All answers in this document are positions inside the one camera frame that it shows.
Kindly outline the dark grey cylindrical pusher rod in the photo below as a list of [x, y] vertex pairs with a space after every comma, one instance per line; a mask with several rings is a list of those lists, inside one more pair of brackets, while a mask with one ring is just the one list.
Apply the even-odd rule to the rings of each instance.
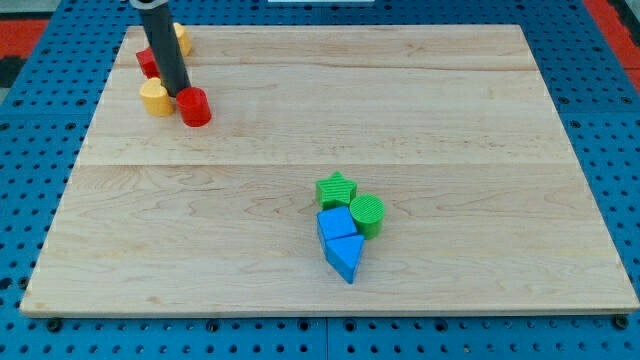
[[170, 97], [191, 86], [168, 0], [130, 0], [138, 11], [162, 84]]

